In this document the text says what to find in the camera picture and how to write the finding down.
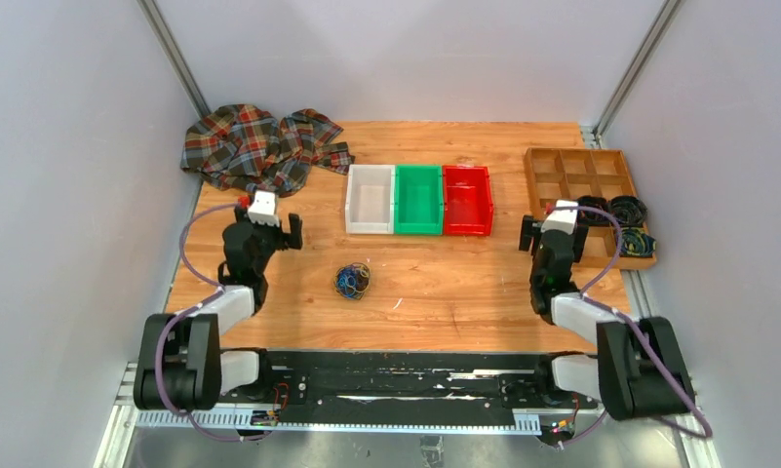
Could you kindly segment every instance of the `green bin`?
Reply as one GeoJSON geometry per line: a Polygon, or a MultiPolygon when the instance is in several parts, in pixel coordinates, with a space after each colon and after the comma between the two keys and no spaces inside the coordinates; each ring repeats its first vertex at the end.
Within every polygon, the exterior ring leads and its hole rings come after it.
{"type": "Polygon", "coordinates": [[[442,235],[445,195],[441,166],[396,166],[396,234],[442,235]]]}

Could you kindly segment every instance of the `white wall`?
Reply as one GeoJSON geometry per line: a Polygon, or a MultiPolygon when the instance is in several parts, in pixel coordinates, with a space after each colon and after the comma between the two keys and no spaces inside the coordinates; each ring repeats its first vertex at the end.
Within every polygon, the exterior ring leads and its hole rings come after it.
{"type": "Polygon", "coordinates": [[[607,141],[723,465],[781,466],[781,1],[684,2],[607,141]]]}
{"type": "Polygon", "coordinates": [[[92,465],[195,180],[135,1],[0,0],[0,467],[92,465]]]}
{"type": "Polygon", "coordinates": [[[599,118],[662,0],[160,0],[211,107],[599,118]]]}

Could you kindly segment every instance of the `plaid shirt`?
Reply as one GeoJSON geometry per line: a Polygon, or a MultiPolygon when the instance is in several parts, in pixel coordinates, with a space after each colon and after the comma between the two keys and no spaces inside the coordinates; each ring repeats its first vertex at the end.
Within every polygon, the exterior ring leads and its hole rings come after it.
{"type": "Polygon", "coordinates": [[[314,164],[347,174],[355,158],[347,143],[331,143],[343,129],[313,109],[280,125],[253,105],[224,105],[189,128],[180,167],[221,190],[257,188],[293,195],[314,164]]]}

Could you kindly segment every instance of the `wooden sorting tray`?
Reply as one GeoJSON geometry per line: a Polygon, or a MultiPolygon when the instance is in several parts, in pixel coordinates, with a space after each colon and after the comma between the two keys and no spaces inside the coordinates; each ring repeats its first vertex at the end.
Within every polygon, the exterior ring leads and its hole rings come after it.
{"type": "MultiPolygon", "coordinates": [[[[559,199],[576,200],[584,195],[608,201],[620,195],[637,196],[622,151],[616,149],[529,148],[525,154],[530,210],[537,219],[545,218],[545,207],[559,199]]],[[[616,240],[610,227],[591,226],[579,264],[605,267],[614,254],[616,240]]],[[[621,256],[616,268],[645,270],[657,261],[651,258],[621,256]]]]}

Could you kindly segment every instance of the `wooden table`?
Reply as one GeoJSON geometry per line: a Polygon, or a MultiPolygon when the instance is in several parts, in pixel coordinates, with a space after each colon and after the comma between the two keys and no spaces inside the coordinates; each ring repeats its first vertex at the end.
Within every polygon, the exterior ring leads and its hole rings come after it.
{"type": "MultiPolygon", "coordinates": [[[[344,231],[346,176],[313,168],[306,186],[280,202],[281,218],[304,220],[302,251],[278,252],[266,269],[269,293],[261,311],[223,336],[223,346],[449,351],[593,351],[574,333],[533,314],[530,255],[519,252],[522,216],[530,213],[523,156],[529,146],[582,147],[575,124],[341,122],[360,164],[488,166],[495,204],[490,237],[406,237],[344,231]],[[360,301],[332,288],[338,267],[361,261],[371,286],[360,301]]],[[[197,212],[231,203],[242,192],[204,185],[197,212]]],[[[222,230],[231,210],[192,227],[186,252],[215,277],[223,261],[222,230]]],[[[584,285],[598,269],[576,269],[584,285]]],[[[168,311],[198,302],[212,287],[182,265],[168,311]]],[[[592,296],[629,310],[619,271],[592,296]]]]}

